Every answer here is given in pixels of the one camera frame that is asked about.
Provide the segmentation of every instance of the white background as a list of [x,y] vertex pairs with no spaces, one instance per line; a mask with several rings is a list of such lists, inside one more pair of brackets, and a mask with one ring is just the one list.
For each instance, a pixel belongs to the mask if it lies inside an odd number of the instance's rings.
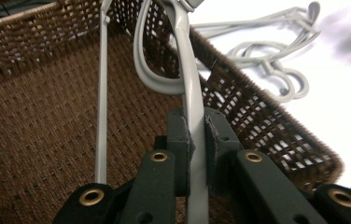
[[[308,79],[310,91],[300,100],[283,104],[310,132],[332,148],[344,162],[338,184],[351,187],[351,0],[318,1],[321,5],[315,28],[320,36],[307,48],[280,60]],[[307,8],[311,1],[291,0],[205,0],[190,13],[190,23],[252,20],[290,7]],[[235,32],[212,43],[226,53],[250,40],[291,43],[296,37],[286,24]],[[263,89],[276,90],[273,80],[248,74]]]

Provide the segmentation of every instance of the brown wicker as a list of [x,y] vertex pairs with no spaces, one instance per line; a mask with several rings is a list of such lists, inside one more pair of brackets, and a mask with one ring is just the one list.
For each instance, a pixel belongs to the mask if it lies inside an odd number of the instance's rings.
[[[133,66],[141,1],[114,0],[109,16],[108,182],[131,179],[179,97],[147,89]],[[99,55],[98,0],[61,1],[0,22],[0,223],[50,223],[68,196],[93,181]],[[171,28],[160,4],[147,21],[150,67],[177,77]],[[337,156],[266,97],[191,30],[195,54],[211,70],[204,103],[219,109],[245,148],[267,153],[299,188],[333,182]],[[226,200],[210,202],[213,223],[232,223]],[[183,220],[179,200],[177,220]]]

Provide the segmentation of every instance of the tangled cord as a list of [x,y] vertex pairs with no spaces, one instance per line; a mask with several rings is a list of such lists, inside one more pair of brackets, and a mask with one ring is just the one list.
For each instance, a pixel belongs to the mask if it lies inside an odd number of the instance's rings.
[[[319,32],[313,28],[313,25],[316,22],[319,11],[320,4],[318,2],[313,2],[309,5],[307,10],[300,7],[292,7],[253,21],[203,23],[193,25],[193,27],[197,29],[215,29],[214,31],[203,33],[205,38],[210,39],[219,35],[225,35],[230,32],[240,30],[242,28],[261,27],[277,22],[296,23],[297,25],[301,26],[302,31],[289,45],[276,41],[249,41],[237,45],[228,54],[229,59],[232,60],[240,69],[262,65],[263,69],[268,75],[282,78],[286,82],[288,88],[281,89],[281,95],[275,95],[268,90],[264,91],[277,102],[285,103],[292,99],[300,99],[304,97],[309,91],[309,83],[307,78],[301,72],[294,69],[284,68],[279,62],[279,59],[306,47],[318,37]],[[251,54],[257,47],[278,49],[278,52],[259,57],[252,57]],[[199,63],[198,68],[201,70],[205,69],[204,66]],[[301,85],[298,92],[295,92],[295,87],[288,76],[292,76],[298,80],[299,84]]]

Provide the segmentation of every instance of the hole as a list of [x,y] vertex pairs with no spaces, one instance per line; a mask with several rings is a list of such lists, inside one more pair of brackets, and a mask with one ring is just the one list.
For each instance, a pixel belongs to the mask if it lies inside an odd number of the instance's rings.
[[167,160],[167,154],[163,152],[156,152],[151,155],[153,161],[165,161]]
[[99,197],[99,194],[97,192],[90,192],[85,196],[86,200],[94,200]]
[[153,219],[153,216],[150,213],[143,213],[138,216],[138,223],[144,224],[144,223],[151,223]]
[[162,160],[164,156],[162,154],[156,154],[153,156],[153,158],[155,158],[155,160]]
[[338,200],[343,201],[345,203],[350,203],[351,202],[351,199],[349,197],[345,196],[344,194],[337,193],[337,194],[335,194],[335,197]]
[[330,197],[338,204],[351,207],[351,194],[341,189],[330,189]]
[[260,162],[260,161],[262,161],[262,156],[254,153],[254,152],[246,153],[245,157],[246,157],[246,159],[248,161],[253,161],[253,162]]
[[309,220],[302,215],[296,215],[294,217],[294,221],[295,223],[298,223],[298,224],[309,224]]
[[87,189],[79,197],[79,202],[84,206],[92,206],[104,198],[104,192],[100,189]]

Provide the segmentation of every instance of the metal grommet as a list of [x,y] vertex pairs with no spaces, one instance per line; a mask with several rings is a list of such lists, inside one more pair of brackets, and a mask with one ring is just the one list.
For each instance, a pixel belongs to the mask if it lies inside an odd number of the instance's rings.
[[100,189],[87,189],[79,197],[79,202],[84,206],[92,206],[104,198],[104,192]]
[[151,159],[153,161],[165,161],[167,160],[167,158],[168,158],[167,154],[163,152],[156,152],[151,155]]
[[328,194],[336,203],[351,208],[351,194],[341,189],[330,189]]
[[260,162],[262,161],[262,156],[254,152],[248,152],[245,154],[245,157],[248,161]]

